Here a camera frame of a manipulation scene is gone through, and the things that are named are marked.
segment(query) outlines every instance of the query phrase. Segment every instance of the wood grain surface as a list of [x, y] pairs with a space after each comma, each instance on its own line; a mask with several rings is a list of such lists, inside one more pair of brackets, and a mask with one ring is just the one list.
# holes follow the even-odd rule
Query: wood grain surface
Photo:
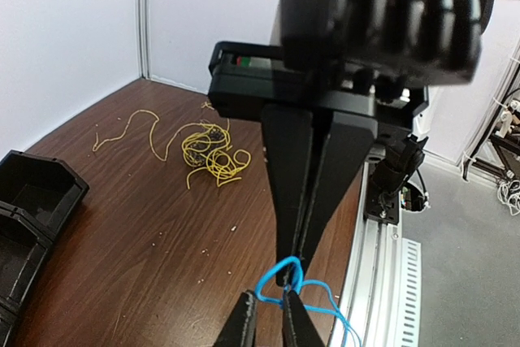
[[[184, 131], [167, 163], [150, 152], [149, 115], [128, 135], [91, 151], [100, 137], [121, 133], [137, 109], [161, 121], [155, 144], [183, 124], [206, 118], [200, 94], [138, 80], [90, 107], [39, 141], [31, 153], [62, 158], [89, 184], [83, 205], [56, 245], [32, 295], [18, 346], [211, 346], [240, 293], [275, 263], [275, 216], [262, 159], [259, 124], [232, 121], [232, 144], [251, 152], [243, 180], [217, 189], [197, 173], [192, 189], [180, 153]], [[340, 294], [353, 236], [359, 180], [329, 223], [308, 276]], [[303, 301], [327, 305], [309, 287]], [[266, 292], [279, 295], [271, 283]], [[333, 319], [312, 315], [327, 340]], [[281, 311], [261, 304], [257, 346], [281, 346]]]

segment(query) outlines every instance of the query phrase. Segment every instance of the black plastic bin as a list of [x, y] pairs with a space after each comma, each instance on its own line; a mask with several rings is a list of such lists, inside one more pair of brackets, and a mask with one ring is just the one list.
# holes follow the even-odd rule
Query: black plastic bin
[[16, 317], [0, 306], [0, 346], [6, 347], [15, 335]]
[[13, 150], [0, 162], [0, 208], [23, 215], [51, 240], [87, 191], [61, 160]]
[[89, 186], [63, 161], [11, 151], [0, 162], [0, 346]]
[[13, 314], [20, 312], [51, 246], [23, 216], [0, 210], [0, 304]]

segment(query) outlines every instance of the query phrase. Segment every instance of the robotic arm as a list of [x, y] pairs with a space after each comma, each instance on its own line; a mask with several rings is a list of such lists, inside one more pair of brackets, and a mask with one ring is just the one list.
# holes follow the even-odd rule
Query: robotic arm
[[[398, 223], [398, 194], [424, 159], [426, 133], [414, 129], [432, 117], [428, 86], [472, 81], [491, 9], [492, 0], [280, 0], [278, 45], [217, 44], [209, 98], [221, 116], [262, 124], [277, 261], [296, 256], [307, 271], [366, 160], [377, 164], [365, 217]], [[277, 284], [291, 277], [284, 269]]]

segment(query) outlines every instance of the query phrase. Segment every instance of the blue cable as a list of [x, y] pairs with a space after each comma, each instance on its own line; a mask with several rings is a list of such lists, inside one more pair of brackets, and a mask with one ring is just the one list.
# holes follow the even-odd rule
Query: blue cable
[[303, 269], [301, 268], [300, 259], [296, 256], [289, 256], [285, 258], [276, 266], [271, 268], [257, 283], [257, 287], [254, 290], [254, 294], [257, 296], [259, 301], [269, 302], [270, 304], [276, 304], [280, 308], [283, 307], [284, 302], [282, 300], [278, 300], [276, 298], [266, 297], [262, 294], [263, 287], [266, 283], [272, 279], [278, 271], [281, 271], [286, 266], [292, 264], [294, 266], [293, 276], [292, 276], [292, 284], [289, 286], [292, 290], [294, 290], [297, 294], [300, 294], [301, 287], [303, 284]]
[[296, 294], [299, 295], [301, 293], [301, 289], [303, 287], [309, 286], [309, 285], [317, 285], [317, 286], [321, 286], [322, 288], [325, 288], [327, 290], [327, 295], [328, 295], [329, 301], [331, 302], [334, 310], [323, 309], [323, 308], [320, 308], [317, 306], [311, 306], [311, 305], [304, 305], [304, 307], [307, 310], [310, 310], [313, 312], [322, 313], [322, 314], [331, 314], [331, 315], [337, 317], [343, 323], [345, 335], [343, 336], [343, 340], [341, 341], [341, 347], [346, 346], [349, 333], [351, 335], [355, 335], [357, 337], [357, 340], [359, 341], [359, 345], [360, 345], [360, 347], [362, 347], [362, 340], [359, 337], [358, 333], [356, 331], [354, 331], [354, 329], [350, 325], [349, 321], [341, 314], [340, 308], [334, 301], [334, 297], [332, 296], [331, 288], [328, 286], [328, 284], [322, 282], [321, 280], [304, 281], [303, 280], [303, 269], [301, 267], [300, 259], [295, 256], [290, 256], [290, 257], [282, 260], [281, 262], [277, 263], [258, 281], [257, 286], [254, 290], [254, 294], [257, 296], [257, 299], [261, 302], [268, 302], [270, 304], [276, 304], [277, 306], [279, 306], [280, 308], [283, 309], [283, 307], [284, 307], [283, 300], [279, 300], [277, 298], [272, 298], [272, 297], [266, 297], [262, 294], [262, 290], [263, 290], [264, 286], [266, 285], [266, 283], [271, 278], [273, 278], [276, 275], [276, 273], [278, 273], [283, 268], [285, 268], [289, 265], [293, 266], [293, 269], [292, 269], [293, 276], [292, 276], [291, 284], [288, 286], [284, 286], [284, 292], [287, 292], [289, 289], [292, 289], [295, 291]]
[[[324, 314], [333, 314], [335, 315], [342, 323], [344, 327], [345, 333], [348, 335], [349, 333], [353, 335], [353, 338], [357, 338], [357, 341], [359, 342], [359, 345], [362, 347], [363, 342], [361, 340], [361, 337], [359, 337], [358, 333], [354, 328], [352, 328], [352, 325], [350, 325], [350, 322], [343, 316], [343, 314], [340, 311], [339, 306], [336, 304], [336, 301], [334, 301], [334, 297], [332, 296], [331, 288], [328, 284], [325, 282], [322, 282], [321, 280], [306, 280], [303, 282], [302, 287], [309, 286], [309, 285], [315, 285], [315, 286], [321, 286], [325, 290], [327, 290], [328, 300], [331, 302], [332, 307], [334, 308], [334, 311], [322, 309], [316, 306], [308, 306], [305, 305], [305, 308], [307, 310], [312, 310], [314, 312], [318, 313], [324, 313]], [[343, 338], [341, 345], [345, 345], [345, 342], [347, 338]]]

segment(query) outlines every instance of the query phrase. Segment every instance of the yellow cable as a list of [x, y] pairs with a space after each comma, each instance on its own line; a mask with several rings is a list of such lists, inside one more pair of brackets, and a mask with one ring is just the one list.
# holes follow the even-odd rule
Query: yellow cable
[[[214, 110], [208, 102], [205, 102], [201, 107]], [[187, 136], [181, 143], [184, 161], [187, 165], [193, 168], [193, 170], [191, 170], [191, 172], [186, 176], [186, 185], [188, 186], [188, 189], [191, 189], [189, 179], [195, 172], [207, 170], [216, 178], [217, 187], [222, 187], [225, 184], [231, 183], [233, 181], [241, 180], [242, 178], [236, 175], [246, 169], [251, 163], [251, 154], [247, 150], [236, 150], [232, 157], [227, 153], [227, 151], [232, 148], [231, 134], [229, 133], [231, 126], [229, 119], [227, 120], [226, 129], [218, 126], [217, 124], [210, 124], [204, 119], [199, 123], [190, 123], [181, 126], [167, 143], [164, 157], [159, 156], [154, 148], [154, 131], [155, 127], [160, 121], [160, 118], [153, 111], [144, 109], [134, 111], [130, 115], [128, 122], [124, 127], [123, 133], [117, 137], [107, 138], [100, 142], [99, 135], [96, 132], [96, 142], [92, 147], [92, 151], [97, 152], [106, 143], [120, 141], [123, 139], [123, 137], [125, 137], [127, 134], [133, 117], [140, 113], [149, 114], [155, 118], [155, 121], [149, 131], [148, 142], [154, 156], [162, 162], [167, 161], [170, 146], [180, 132], [190, 126], [198, 126], [203, 129], [203, 132], [195, 132]], [[219, 137], [217, 140], [215, 140], [211, 138], [211, 135], [213, 135], [214, 138], [216, 136]], [[245, 161], [241, 161], [237, 158], [239, 154], [245, 155]]]

